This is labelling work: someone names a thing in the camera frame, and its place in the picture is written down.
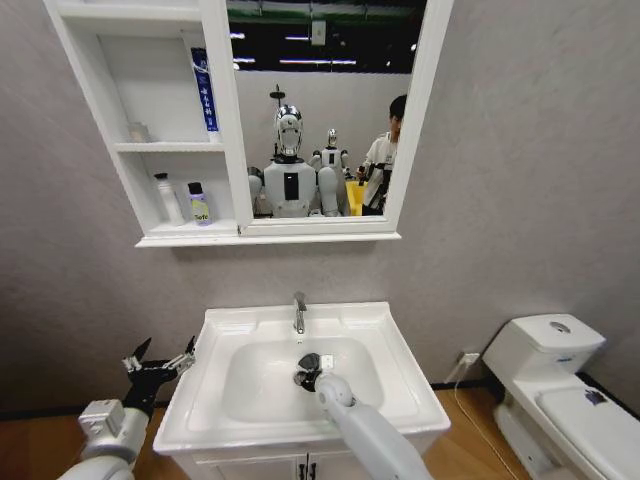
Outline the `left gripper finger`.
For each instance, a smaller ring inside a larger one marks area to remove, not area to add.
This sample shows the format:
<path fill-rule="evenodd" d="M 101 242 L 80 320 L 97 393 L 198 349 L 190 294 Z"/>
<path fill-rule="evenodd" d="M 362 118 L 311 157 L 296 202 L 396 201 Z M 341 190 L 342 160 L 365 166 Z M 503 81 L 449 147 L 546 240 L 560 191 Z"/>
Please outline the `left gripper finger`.
<path fill-rule="evenodd" d="M 142 369 L 142 359 L 150 346 L 151 341 L 151 338 L 147 338 L 134 349 L 132 354 L 122 359 L 122 363 L 128 373 L 133 373 Z"/>
<path fill-rule="evenodd" d="M 195 337 L 189 340 L 185 351 L 166 363 L 166 368 L 175 373 L 184 373 L 195 363 Z"/>

